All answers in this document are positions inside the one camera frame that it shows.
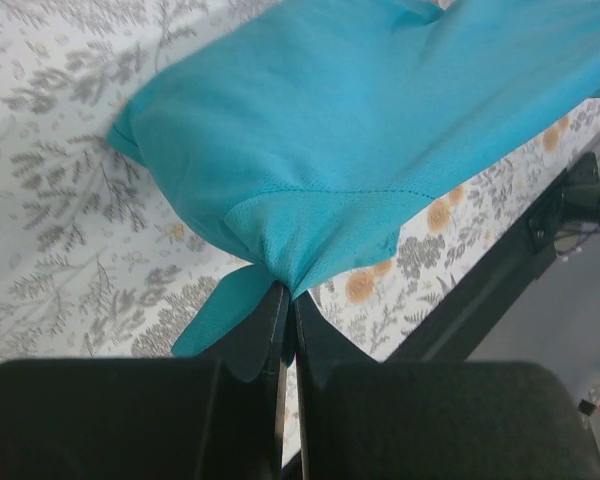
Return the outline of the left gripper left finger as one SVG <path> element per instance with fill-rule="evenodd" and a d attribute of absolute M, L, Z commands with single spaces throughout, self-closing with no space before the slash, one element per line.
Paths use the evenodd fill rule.
<path fill-rule="evenodd" d="M 0 479 L 277 479 L 289 294 L 186 358 L 0 365 Z"/>

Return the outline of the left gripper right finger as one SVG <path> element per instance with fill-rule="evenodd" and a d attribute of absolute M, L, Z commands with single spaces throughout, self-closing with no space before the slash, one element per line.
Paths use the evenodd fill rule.
<path fill-rule="evenodd" d="M 307 479 L 600 479 L 572 399 L 528 362 L 379 362 L 293 306 Z"/>

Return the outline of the teal t shirt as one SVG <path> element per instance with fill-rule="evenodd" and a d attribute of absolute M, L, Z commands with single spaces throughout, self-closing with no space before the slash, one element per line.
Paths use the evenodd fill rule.
<path fill-rule="evenodd" d="M 108 144 L 243 259 L 175 341 L 216 343 L 274 282 L 293 297 L 392 257 L 403 224 L 600 98 L 600 1 L 284 1 L 169 66 Z"/>

